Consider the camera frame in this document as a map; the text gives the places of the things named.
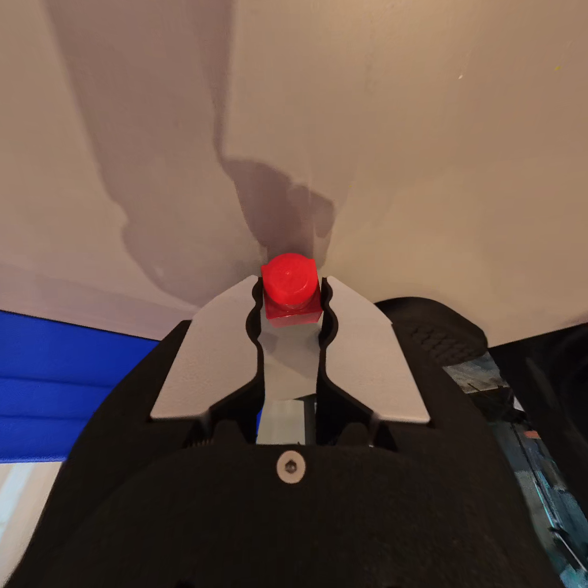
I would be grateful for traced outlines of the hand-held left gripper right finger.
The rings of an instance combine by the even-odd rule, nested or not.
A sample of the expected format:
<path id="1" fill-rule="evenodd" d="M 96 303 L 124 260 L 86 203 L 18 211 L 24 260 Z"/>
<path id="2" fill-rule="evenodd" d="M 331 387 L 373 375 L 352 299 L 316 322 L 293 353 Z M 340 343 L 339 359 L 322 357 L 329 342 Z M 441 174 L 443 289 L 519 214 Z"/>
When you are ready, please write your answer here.
<path id="1" fill-rule="evenodd" d="M 393 443 L 391 423 L 428 426 L 430 414 L 392 326 L 335 277 L 322 279 L 316 443 L 337 443 L 353 424 L 368 443 Z"/>

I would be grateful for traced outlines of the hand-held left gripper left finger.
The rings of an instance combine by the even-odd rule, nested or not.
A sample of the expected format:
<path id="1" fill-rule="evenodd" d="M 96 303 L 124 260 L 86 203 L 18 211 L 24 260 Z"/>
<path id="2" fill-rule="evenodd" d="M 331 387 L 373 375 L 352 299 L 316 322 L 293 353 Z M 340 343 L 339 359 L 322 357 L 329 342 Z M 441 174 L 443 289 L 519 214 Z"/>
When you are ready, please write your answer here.
<path id="1" fill-rule="evenodd" d="M 247 442 L 256 441 L 265 401 L 262 306 L 262 280 L 252 275 L 197 311 L 151 409 L 152 420 L 192 420 L 207 437 L 220 421 L 230 420 Z"/>

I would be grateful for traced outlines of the red toy block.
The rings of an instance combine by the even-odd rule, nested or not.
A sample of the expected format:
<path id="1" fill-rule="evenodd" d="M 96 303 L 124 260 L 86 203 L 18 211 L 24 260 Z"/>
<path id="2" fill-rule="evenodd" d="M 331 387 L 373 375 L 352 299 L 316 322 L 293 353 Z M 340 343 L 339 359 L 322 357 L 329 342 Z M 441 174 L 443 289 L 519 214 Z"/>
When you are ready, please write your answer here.
<path id="1" fill-rule="evenodd" d="M 313 258 L 286 253 L 261 266 L 266 318 L 275 328 L 318 323 L 322 315 Z"/>

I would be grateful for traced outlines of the blue plastic bin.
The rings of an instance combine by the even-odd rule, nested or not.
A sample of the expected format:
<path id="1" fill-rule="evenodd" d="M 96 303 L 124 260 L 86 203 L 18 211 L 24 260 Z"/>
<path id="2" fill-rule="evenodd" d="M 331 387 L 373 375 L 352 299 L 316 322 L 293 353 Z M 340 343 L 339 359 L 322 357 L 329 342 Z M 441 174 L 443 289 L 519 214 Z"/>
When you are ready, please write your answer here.
<path id="1" fill-rule="evenodd" d="M 100 404 L 157 344 L 1 311 L 1 463 L 65 460 Z"/>

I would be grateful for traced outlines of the grey desk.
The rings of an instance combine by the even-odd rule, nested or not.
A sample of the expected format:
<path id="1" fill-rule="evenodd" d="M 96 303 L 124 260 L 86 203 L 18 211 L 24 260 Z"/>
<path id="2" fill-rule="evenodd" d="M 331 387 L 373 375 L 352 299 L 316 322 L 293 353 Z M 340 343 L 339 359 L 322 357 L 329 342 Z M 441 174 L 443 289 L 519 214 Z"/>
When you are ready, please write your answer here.
<path id="1" fill-rule="evenodd" d="M 151 339 L 314 256 L 587 322 L 587 1 L 1 1 L 1 310 Z"/>

